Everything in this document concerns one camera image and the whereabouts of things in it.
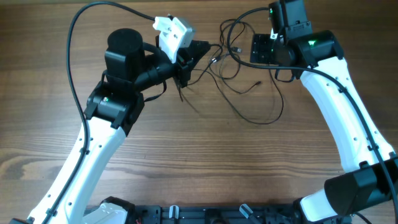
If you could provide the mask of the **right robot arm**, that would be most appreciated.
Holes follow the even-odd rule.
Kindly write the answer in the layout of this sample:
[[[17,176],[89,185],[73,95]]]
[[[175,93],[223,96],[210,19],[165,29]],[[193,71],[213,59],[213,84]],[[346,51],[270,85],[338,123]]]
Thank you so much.
[[[302,198],[303,220],[345,217],[386,201],[397,201],[397,154],[381,135],[349,75],[335,35],[314,32],[303,1],[269,5],[271,63],[291,70],[316,101],[333,135],[344,174]]]

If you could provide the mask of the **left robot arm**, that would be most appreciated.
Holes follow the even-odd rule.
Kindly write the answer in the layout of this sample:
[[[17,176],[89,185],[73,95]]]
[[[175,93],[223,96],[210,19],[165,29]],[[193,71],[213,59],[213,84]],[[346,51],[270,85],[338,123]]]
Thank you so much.
[[[86,213],[93,191],[116,150],[142,112],[143,91],[173,78],[185,87],[192,70],[210,50],[207,41],[178,42],[176,59],[157,36],[143,41],[133,29],[118,29],[108,37],[106,70],[88,97],[80,133],[54,183],[30,212],[27,223],[134,223],[135,206],[115,197]]]

